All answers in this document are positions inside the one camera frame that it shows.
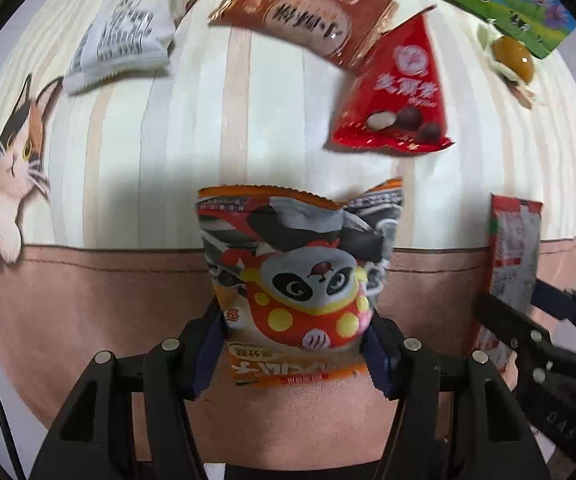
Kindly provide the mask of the red white packet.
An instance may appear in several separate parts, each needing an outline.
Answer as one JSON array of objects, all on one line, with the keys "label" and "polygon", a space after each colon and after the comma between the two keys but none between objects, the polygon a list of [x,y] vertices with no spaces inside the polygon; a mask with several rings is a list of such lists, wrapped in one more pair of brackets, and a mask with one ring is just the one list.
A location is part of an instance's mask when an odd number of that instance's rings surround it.
[{"label": "red white packet", "polygon": [[483,292],[527,314],[537,278],[542,203],[493,194],[488,227]]}]

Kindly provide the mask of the panda snack packet orange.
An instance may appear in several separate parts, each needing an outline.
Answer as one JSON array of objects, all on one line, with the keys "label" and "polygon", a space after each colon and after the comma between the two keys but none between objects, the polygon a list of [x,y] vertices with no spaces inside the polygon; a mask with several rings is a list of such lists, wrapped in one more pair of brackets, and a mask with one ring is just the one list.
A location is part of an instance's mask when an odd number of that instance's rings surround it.
[{"label": "panda snack packet orange", "polygon": [[236,384],[297,385],[367,370],[359,345],[402,212],[399,179],[345,202],[271,185],[200,190],[200,236]]}]

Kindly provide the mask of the red chocolate ball packet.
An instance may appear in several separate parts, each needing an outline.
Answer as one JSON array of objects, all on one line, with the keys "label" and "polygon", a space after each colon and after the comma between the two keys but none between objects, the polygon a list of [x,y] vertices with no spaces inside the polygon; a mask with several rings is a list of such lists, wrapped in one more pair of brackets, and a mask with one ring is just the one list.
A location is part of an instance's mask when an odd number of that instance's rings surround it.
[{"label": "red chocolate ball packet", "polygon": [[334,144],[410,156],[452,146],[427,26],[433,9],[381,35],[370,49],[331,129]]}]

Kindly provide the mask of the packaged braised egg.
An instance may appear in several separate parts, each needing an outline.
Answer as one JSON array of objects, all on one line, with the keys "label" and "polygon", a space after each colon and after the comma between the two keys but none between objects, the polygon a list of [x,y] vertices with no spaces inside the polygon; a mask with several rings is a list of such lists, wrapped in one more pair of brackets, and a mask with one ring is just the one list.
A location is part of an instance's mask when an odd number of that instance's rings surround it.
[{"label": "packaged braised egg", "polygon": [[533,88],[536,65],[527,46],[498,32],[493,20],[478,24],[475,36],[486,63],[504,81],[512,96],[528,110],[539,104]]}]

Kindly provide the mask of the white grey snack packet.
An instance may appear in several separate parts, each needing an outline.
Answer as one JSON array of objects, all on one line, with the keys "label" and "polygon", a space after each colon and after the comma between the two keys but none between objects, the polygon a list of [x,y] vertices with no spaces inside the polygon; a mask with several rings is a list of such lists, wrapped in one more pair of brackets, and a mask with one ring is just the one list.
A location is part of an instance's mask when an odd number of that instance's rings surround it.
[{"label": "white grey snack packet", "polygon": [[62,84],[71,96],[122,74],[169,65],[176,29],[197,0],[106,0],[75,50]]}]

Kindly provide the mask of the brown cake snack packet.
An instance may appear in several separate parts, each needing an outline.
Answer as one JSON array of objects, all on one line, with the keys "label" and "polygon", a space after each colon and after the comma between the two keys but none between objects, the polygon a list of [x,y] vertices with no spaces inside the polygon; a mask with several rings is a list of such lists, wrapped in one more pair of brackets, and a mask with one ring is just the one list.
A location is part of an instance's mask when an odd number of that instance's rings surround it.
[{"label": "brown cake snack packet", "polygon": [[398,8],[394,0],[223,0],[209,23],[286,40],[353,70],[387,31]]}]

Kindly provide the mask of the striped cat blanket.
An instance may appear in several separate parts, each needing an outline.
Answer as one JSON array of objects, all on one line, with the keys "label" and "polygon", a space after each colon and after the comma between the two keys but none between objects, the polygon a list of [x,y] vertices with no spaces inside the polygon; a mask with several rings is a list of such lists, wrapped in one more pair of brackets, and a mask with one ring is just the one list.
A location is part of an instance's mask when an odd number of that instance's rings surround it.
[{"label": "striped cat blanket", "polygon": [[213,289],[196,200],[203,188],[274,185],[345,202],[392,178],[404,208],[379,309],[438,352],[470,344],[489,200],[538,200],[539,274],[576,283],[576,81],[560,53],[538,63],[537,105],[488,67],[478,20],[444,0],[428,14],[452,146],[401,157],[342,152],[329,125],[346,75],[309,50],[213,26],[199,0],[169,70],[58,96],[46,124],[46,192],[23,201],[22,247],[0,263],[1,392],[32,464],[60,405],[100,350],[150,350],[200,315]]}]

